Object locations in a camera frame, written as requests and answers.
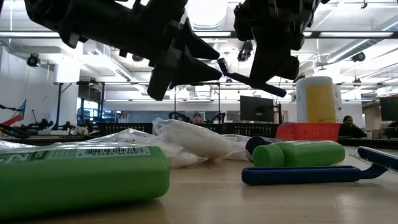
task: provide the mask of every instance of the woman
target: woman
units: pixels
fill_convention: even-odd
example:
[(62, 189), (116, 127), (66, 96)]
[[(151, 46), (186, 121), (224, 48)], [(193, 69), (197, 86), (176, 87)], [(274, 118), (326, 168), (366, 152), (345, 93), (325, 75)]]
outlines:
[(349, 137), (349, 138), (366, 137), (366, 134), (354, 124), (353, 118), (349, 115), (344, 117), (343, 124), (340, 126), (338, 135), (339, 137)]

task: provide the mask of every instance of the white container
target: white container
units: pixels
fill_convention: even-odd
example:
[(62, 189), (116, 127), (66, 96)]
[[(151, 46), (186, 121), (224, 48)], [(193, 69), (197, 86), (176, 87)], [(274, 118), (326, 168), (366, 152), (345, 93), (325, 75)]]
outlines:
[(333, 80), (330, 77), (308, 77), (297, 81), (297, 122), (335, 123)]

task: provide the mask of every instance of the bottle cap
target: bottle cap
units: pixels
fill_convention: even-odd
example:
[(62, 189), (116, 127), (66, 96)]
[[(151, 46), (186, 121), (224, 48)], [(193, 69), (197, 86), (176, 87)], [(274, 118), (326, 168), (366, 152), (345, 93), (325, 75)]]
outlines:
[(256, 167), (283, 167), (285, 156), (277, 144), (258, 146), (253, 152), (253, 163)]

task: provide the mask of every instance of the blue plastic tool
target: blue plastic tool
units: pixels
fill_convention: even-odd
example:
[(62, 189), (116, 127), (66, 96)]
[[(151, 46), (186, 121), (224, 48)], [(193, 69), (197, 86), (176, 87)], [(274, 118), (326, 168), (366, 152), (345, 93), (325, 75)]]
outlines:
[(366, 170), (353, 166), (245, 168), (242, 181), (249, 185), (356, 182), (398, 170), (398, 157), (375, 149), (360, 147), (354, 157), (372, 166)]

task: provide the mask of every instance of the wooden table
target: wooden table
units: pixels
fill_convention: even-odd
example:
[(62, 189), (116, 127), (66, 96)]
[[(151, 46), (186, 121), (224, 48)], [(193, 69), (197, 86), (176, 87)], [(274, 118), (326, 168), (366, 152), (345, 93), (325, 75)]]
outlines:
[[(347, 157), (344, 164), (365, 169)], [(169, 192), (146, 203), (26, 223), (278, 224), (397, 223), (398, 176), (340, 184), (247, 186), (248, 162), (219, 161), (171, 172)]]

